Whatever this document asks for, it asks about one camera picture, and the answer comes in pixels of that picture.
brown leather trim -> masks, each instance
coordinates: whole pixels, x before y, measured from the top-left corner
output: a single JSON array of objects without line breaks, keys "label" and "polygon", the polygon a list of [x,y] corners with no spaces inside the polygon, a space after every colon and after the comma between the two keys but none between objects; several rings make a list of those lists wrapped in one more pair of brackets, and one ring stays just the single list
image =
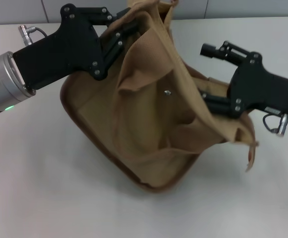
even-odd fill
[{"label": "brown leather trim", "polygon": [[123,173],[126,174],[136,185],[139,187],[150,191],[150,192],[162,192],[170,189],[174,186],[184,174],[191,168],[194,162],[197,160],[198,156],[192,155],[188,160],[186,166],[167,184],[160,187],[152,187],[148,183],[142,183],[140,178],[136,176],[128,167],[126,167],[118,158],[113,156],[111,152],[101,143],[101,141],[95,136],[95,134],[89,130],[84,122],[78,117],[74,109],[71,107],[68,99],[67,93],[69,88],[74,83],[74,78],[67,78],[61,87],[60,100],[63,104],[65,111],[68,113],[69,117],[74,121],[74,123],[83,131],[83,133],[92,141],[92,143],[112,162],[114,163]]}]

white table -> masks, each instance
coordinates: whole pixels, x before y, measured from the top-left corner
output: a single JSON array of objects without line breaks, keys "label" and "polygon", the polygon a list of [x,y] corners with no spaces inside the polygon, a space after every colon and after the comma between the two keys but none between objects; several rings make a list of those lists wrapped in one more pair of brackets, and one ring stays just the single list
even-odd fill
[{"label": "white table", "polygon": [[[205,75],[231,79],[234,66],[199,56],[203,43],[230,40],[288,77],[288,17],[182,20],[172,29],[180,55]],[[17,26],[0,26],[0,54],[20,48]],[[149,194],[71,121],[63,81],[0,114],[0,238],[288,238],[288,130],[284,139],[267,132],[264,113],[251,115],[260,147],[249,173],[246,146],[216,145],[175,189]]]}]

tan fabric bag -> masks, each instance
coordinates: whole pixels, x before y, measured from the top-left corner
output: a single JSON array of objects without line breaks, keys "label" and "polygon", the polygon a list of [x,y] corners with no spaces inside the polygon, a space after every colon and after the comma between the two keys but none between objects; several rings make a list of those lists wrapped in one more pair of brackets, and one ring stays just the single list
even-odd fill
[{"label": "tan fabric bag", "polygon": [[256,146],[246,113],[229,119],[209,112],[198,88],[226,96],[228,85],[181,60],[169,30],[176,4],[129,0],[132,9],[101,37],[134,18],[140,33],[128,39],[108,77],[96,81],[77,72],[61,91],[65,110],[90,140],[136,184],[154,192],[172,187],[216,143],[249,145],[248,169]]}]

metal rivet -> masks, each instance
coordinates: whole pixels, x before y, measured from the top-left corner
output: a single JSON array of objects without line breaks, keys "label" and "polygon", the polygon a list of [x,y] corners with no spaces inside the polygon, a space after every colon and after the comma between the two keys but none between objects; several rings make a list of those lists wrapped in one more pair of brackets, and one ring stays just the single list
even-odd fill
[{"label": "metal rivet", "polygon": [[172,92],[169,91],[169,90],[165,90],[165,91],[164,91],[164,94],[165,94],[166,96],[170,96],[170,95],[172,95]]}]

green indicator light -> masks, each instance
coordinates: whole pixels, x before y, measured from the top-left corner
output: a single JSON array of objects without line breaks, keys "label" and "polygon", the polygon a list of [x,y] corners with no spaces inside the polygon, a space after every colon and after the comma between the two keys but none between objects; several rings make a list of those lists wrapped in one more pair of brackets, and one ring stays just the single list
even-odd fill
[{"label": "green indicator light", "polygon": [[14,106],[10,106],[10,107],[6,108],[5,111],[7,111],[7,110],[9,110],[9,109],[11,109],[11,108],[13,108],[13,107],[14,107]]}]

